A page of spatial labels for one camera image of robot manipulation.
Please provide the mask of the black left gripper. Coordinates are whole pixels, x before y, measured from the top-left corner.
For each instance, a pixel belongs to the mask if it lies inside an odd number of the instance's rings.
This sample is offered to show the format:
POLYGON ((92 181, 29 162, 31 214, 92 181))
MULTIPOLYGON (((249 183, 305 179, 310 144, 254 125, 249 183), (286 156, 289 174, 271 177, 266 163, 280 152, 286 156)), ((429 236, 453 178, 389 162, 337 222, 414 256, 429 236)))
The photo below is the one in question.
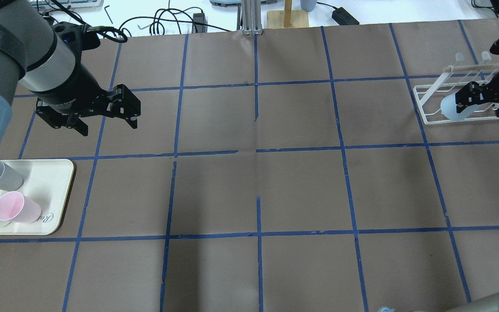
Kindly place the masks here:
POLYGON ((141 101, 124 84, 105 91, 84 65, 77 65, 62 85, 48 91, 34 91, 36 115, 54 129, 65 127, 87 137, 88 125, 81 117, 96 112, 124 120, 133 130, 138 127, 141 101))

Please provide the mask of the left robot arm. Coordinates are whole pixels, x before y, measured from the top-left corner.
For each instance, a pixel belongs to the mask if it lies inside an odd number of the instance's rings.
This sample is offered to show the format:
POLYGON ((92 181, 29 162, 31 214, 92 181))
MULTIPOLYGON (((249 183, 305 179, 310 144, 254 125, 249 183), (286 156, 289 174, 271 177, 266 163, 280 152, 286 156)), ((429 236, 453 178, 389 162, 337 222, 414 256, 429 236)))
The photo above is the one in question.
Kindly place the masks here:
POLYGON ((127 42, 113 26, 49 24, 26 0, 0 0, 0 144, 17 85, 37 97, 34 112, 52 128, 87 136, 83 119, 97 115, 137 128, 140 100, 123 84, 105 91, 82 65, 83 51, 98 48, 100 37, 127 42))

